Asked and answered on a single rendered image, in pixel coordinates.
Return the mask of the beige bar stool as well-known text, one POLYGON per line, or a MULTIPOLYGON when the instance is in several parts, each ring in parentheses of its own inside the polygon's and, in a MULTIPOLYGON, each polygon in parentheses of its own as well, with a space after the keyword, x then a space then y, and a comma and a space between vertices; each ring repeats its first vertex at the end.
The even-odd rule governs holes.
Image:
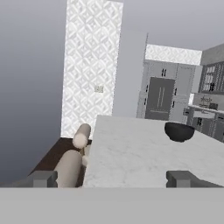
POLYGON ((91 126, 83 123, 76 131, 73 137, 73 146, 78 149, 85 148, 91 133, 91 126))
POLYGON ((82 156, 76 150, 66 151, 54 170, 58 173, 58 187, 75 187, 82 165, 82 156))

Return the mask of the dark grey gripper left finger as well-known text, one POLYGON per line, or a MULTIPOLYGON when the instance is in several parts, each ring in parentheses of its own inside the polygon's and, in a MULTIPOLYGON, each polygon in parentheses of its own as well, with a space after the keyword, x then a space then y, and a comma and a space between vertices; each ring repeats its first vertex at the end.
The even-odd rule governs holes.
POLYGON ((56 171, 35 171, 27 178, 9 184, 9 187, 57 187, 56 171))

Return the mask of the grey tall cupboard run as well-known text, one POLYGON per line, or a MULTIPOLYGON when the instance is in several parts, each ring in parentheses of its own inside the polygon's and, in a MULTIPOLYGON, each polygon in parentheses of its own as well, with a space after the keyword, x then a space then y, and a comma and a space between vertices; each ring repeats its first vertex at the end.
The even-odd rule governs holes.
POLYGON ((193 65, 146 59, 143 62, 143 78, 138 98, 136 117, 146 119, 145 110, 150 78, 172 79, 175 80, 175 84, 172 94, 171 110, 167 121, 184 123, 186 118, 183 112, 184 109, 187 108, 189 102, 194 72, 195 66, 193 65))

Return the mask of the grey base cupboards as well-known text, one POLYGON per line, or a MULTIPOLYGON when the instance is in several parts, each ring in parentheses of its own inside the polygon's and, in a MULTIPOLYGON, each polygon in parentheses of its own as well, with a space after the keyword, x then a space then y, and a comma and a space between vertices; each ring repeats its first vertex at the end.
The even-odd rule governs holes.
POLYGON ((224 111, 188 106, 184 109, 186 124, 224 143, 224 111))

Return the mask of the black bowl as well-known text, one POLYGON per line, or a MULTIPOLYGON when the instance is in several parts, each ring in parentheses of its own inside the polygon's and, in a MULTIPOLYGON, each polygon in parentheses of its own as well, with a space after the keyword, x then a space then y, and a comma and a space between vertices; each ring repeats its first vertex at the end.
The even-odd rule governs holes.
POLYGON ((183 143, 191 139, 194 131, 194 127, 178 122, 167 122, 164 125, 165 134, 174 142, 183 143))

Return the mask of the grey wall cupboards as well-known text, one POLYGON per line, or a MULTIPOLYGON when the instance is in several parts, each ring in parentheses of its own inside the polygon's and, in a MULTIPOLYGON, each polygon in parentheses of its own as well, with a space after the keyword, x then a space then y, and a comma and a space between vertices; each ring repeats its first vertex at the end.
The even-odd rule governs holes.
POLYGON ((224 95, 224 44, 202 52, 199 92, 224 95))

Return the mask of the grey fridge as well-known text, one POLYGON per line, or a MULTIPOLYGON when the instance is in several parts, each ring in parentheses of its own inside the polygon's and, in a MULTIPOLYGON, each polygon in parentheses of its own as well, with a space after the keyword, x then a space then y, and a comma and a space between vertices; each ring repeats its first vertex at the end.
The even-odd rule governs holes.
POLYGON ((150 78, 145 118, 154 120, 169 119, 172 104, 172 94, 175 80, 150 78))

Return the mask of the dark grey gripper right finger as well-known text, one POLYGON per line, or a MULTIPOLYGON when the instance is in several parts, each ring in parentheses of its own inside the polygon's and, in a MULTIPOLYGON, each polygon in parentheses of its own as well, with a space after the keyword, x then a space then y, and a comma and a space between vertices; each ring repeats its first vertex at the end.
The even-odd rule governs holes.
POLYGON ((167 171, 166 179, 167 187, 219 187, 217 184, 197 178, 189 171, 167 171))

